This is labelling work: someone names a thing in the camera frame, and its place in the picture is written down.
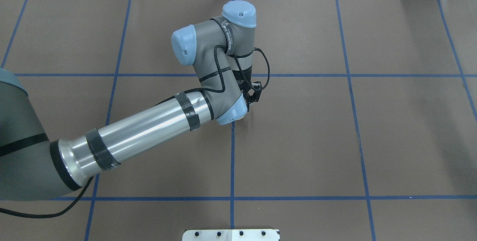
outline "blue joint cap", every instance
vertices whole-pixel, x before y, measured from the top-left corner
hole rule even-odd
[[[231,123],[242,119],[247,114],[247,104],[245,104],[245,99],[243,95],[240,95],[238,100],[227,110],[223,115],[218,117],[217,123],[223,126],[224,124]]]
[[[222,16],[233,24],[246,28],[257,27],[257,11],[247,1],[230,1],[224,5]]]
[[[0,82],[4,83],[9,83],[10,85],[14,85],[18,87],[19,89],[25,91],[25,93],[28,95],[26,89],[23,87],[23,85],[20,83],[18,78],[11,72],[1,69],[0,68]]]
[[[172,34],[172,50],[182,65],[190,66],[196,60],[197,37],[194,25],[178,29]]]

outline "white bracket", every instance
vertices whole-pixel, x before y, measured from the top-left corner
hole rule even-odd
[[[280,241],[277,229],[188,230],[182,241]]]

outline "brown surface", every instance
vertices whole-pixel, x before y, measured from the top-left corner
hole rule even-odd
[[[220,15],[226,1],[132,0],[119,73],[193,73],[172,55],[170,36]],[[57,219],[2,214],[0,240],[84,240],[91,199],[89,240],[180,240],[186,229],[229,228],[231,166],[234,195],[251,197],[234,202],[236,228],[280,229],[282,240],[372,240],[348,78],[295,75],[346,74],[335,0],[249,1],[258,13],[255,45],[272,73],[288,77],[272,78],[233,134],[230,125],[212,121],[153,148],[102,173],[96,198],[91,186],[88,198]],[[23,2],[0,0],[2,59]],[[469,43],[477,4],[441,2],[464,73],[475,74]],[[339,3],[352,74],[459,74],[437,0]],[[128,0],[28,1],[5,68],[40,73],[20,81],[51,139],[105,124],[127,6]],[[254,73],[265,73],[258,55],[256,62]],[[466,78],[474,104],[476,80]],[[377,240],[477,239],[477,126],[462,79],[353,75],[351,82],[369,192],[388,196],[370,202]],[[119,76],[110,120],[197,86],[195,77]],[[416,200],[420,194],[470,199]],[[69,203],[0,206],[49,213]]]

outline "blue grid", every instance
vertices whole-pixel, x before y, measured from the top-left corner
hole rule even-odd
[[[8,44],[7,50],[5,52],[5,56],[3,57],[3,61],[0,68],[5,66],[7,61],[7,57],[12,46],[12,43],[15,38],[15,34],[17,32],[19,23],[22,19],[22,15],[25,11],[26,5],[28,0],[24,1],[22,6],[22,10],[19,14],[17,23],[12,33],[12,37],[10,38],[10,42]],[[234,201],[336,201],[336,200],[365,200],[368,207],[368,216],[370,222],[370,230],[372,235],[372,240],[375,241],[375,229],[373,225],[373,213],[371,208],[371,200],[436,200],[436,199],[445,199],[445,200],[458,200],[458,199],[476,199],[477,195],[395,195],[395,196],[371,196],[369,195],[368,183],[366,178],[366,168],[364,163],[364,156],[363,156],[363,148],[361,146],[361,137],[359,132],[359,124],[358,124],[358,116],[356,113],[356,106],[354,103],[354,95],[353,95],[353,88],[351,84],[351,78],[360,78],[360,77],[438,77],[438,78],[461,78],[462,82],[465,87],[465,92],[467,94],[468,100],[470,102],[470,107],[474,114],[474,117],[477,122],[477,112],[472,101],[472,96],[470,95],[469,88],[467,86],[466,78],[476,78],[477,74],[464,74],[462,71],[462,67],[460,65],[460,61],[458,59],[457,53],[455,51],[454,43],[452,41],[452,37],[450,35],[445,16],[443,14],[442,6],[440,0],[437,0],[439,11],[441,14],[442,22],[444,28],[446,30],[446,34],[449,39],[449,43],[451,45],[452,52],[455,57],[455,62],[459,69],[459,74],[352,74],[349,70],[347,52],[346,52],[346,44],[344,39],[344,32],[341,23],[341,12],[339,9],[339,0],[335,0],[336,2],[336,10],[338,15],[339,21],[339,32],[341,34],[341,44],[343,49],[344,55],[344,63],[346,67],[346,74],[271,74],[272,77],[342,77],[347,78],[349,92],[350,92],[350,99],[351,99],[351,107],[353,109],[353,117],[354,123],[356,128],[356,134],[358,137],[359,142],[359,151],[361,155],[361,170],[363,175],[363,185],[365,189],[364,196],[298,196],[298,197],[237,197],[235,196],[235,122],[232,123],[231,127],[231,160],[230,160],[230,197],[97,197],[97,189],[99,184],[99,174],[96,176],[93,188],[92,197],[82,197],[80,201],[90,201],[90,212],[88,216],[88,224],[85,232],[85,241],[89,238],[89,233],[91,229],[92,223],[92,216],[94,212],[94,204],[96,201],[136,201],[136,202],[180,202],[180,201],[229,201],[230,202],[230,227],[234,228]],[[123,27],[123,35],[121,37],[121,44],[118,54],[118,60],[116,64],[116,71],[115,73],[16,73],[17,76],[39,76],[39,77],[55,77],[55,76],[67,76],[67,77],[114,77],[113,87],[111,90],[111,98],[109,102],[108,113],[106,117],[106,125],[109,124],[110,115],[111,115],[111,108],[114,100],[114,92],[116,88],[117,78],[118,77],[140,77],[140,76],[153,76],[153,77],[195,77],[195,74],[188,74],[188,73],[119,73],[119,67],[121,63],[121,54],[124,45],[124,38],[126,36],[126,28],[127,28],[127,21],[129,16],[131,6],[131,0],[128,0],[127,10],[126,10],[126,18],[124,20],[124,27]],[[254,77],[266,77],[266,74],[253,74]],[[58,197],[52,199],[51,201],[73,201],[76,197]]]

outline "gray robot arm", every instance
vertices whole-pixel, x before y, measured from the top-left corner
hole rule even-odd
[[[240,85],[244,76],[250,82],[255,27],[254,6],[232,1],[222,16],[174,32],[174,54],[194,66],[201,88],[73,140],[50,143],[26,90],[0,69],[0,199],[46,200],[70,193],[97,173],[213,119],[228,124],[244,117],[248,104]],[[233,56],[246,74],[237,74]]]

